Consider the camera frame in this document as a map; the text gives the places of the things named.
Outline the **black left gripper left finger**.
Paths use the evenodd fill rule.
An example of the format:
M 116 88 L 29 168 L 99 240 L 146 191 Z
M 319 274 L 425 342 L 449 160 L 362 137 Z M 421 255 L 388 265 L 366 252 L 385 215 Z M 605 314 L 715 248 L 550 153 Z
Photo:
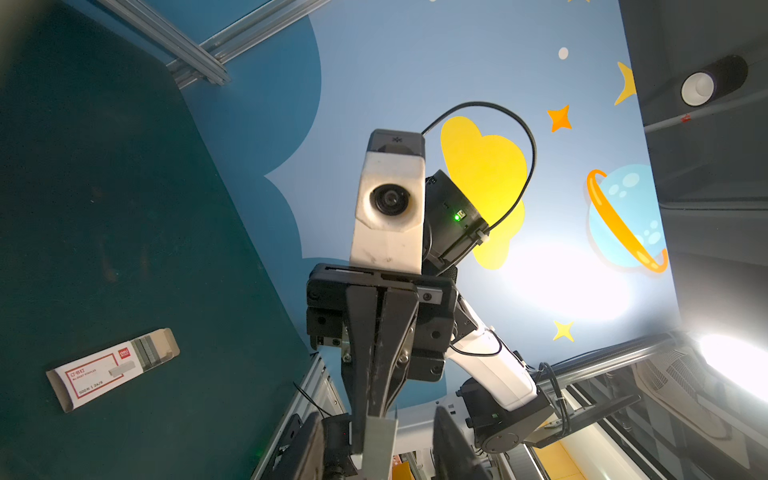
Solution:
M 268 460 L 263 478 L 322 479 L 325 453 L 322 420 L 318 412 L 310 413 L 305 420 L 298 414 L 291 415 L 278 437 L 276 451 Z

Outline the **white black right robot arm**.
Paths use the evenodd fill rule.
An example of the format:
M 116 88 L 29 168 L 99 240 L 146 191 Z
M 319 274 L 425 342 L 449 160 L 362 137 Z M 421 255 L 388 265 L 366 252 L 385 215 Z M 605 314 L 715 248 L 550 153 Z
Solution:
M 500 453 L 547 446 L 629 404 L 582 412 L 542 390 L 531 371 L 460 296 L 450 270 L 488 239 L 490 227 L 443 172 L 420 160 L 369 155 L 360 176 L 348 266 L 320 264 L 307 284 L 313 347 L 333 346 L 351 403 L 351 452 L 365 459 L 422 448 L 434 424 L 390 413 L 404 384 L 434 382 L 447 361 L 469 379 L 459 390 L 475 445 Z

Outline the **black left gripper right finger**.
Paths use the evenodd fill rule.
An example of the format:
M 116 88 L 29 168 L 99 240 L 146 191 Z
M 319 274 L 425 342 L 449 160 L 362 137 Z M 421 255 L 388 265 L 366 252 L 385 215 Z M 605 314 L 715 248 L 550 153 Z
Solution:
M 448 410 L 435 410 L 432 435 L 435 478 L 439 480 L 491 480 Z

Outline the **red white staple box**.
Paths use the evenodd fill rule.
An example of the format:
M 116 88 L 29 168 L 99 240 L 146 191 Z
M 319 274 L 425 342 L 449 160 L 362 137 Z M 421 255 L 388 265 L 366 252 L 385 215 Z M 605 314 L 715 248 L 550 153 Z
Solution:
M 71 412 L 176 358 L 180 348 L 162 328 L 46 372 L 64 412 Z

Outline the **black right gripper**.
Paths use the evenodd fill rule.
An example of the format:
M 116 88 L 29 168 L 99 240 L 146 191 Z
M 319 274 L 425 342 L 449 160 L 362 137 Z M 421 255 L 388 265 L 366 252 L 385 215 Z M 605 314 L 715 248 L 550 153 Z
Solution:
M 311 347 L 340 348 L 351 365 L 351 452 L 362 453 L 368 419 L 387 414 L 406 378 L 442 377 L 458 289 L 450 277 L 319 264 L 306 300 Z

